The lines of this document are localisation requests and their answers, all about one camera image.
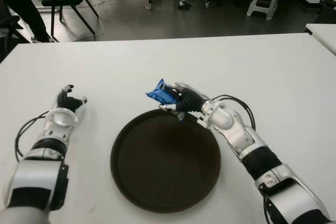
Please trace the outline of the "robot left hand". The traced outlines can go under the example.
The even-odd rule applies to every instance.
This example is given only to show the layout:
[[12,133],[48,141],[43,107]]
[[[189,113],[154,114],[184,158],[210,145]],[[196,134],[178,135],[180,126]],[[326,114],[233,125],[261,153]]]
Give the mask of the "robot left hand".
[[64,86],[58,95],[56,96],[56,107],[57,108],[65,108],[73,113],[80,108],[82,105],[87,103],[87,98],[83,97],[82,99],[77,99],[74,97],[69,97],[68,94],[72,92],[74,85],[69,84]]

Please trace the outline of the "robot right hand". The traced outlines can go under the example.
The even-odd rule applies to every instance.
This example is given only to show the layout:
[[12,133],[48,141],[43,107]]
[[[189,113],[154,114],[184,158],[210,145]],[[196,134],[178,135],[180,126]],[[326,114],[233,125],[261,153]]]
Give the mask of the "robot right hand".
[[203,105],[211,99],[188,84],[176,82],[168,86],[180,99],[175,104],[162,104],[159,109],[177,112],[202,112]]

